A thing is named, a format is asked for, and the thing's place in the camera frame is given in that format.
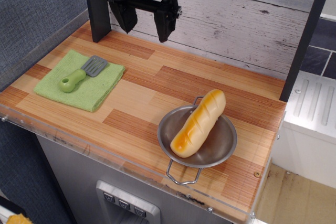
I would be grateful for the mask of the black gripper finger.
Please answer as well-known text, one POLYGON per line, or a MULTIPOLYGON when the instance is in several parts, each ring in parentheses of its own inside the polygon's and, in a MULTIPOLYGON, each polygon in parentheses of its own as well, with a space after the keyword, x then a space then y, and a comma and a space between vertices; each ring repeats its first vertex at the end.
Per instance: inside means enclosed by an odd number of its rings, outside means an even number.
POLYGON ((160 42, 166 42, 169 35, 175 31, 176 18, 171 12, 157 10, 154 13, 157 35, 160 42))
POLYGON ((108 0, 108 2, 119 26, 129 33, 138 22, 135 8, 129 6, 126 1, 108 0))

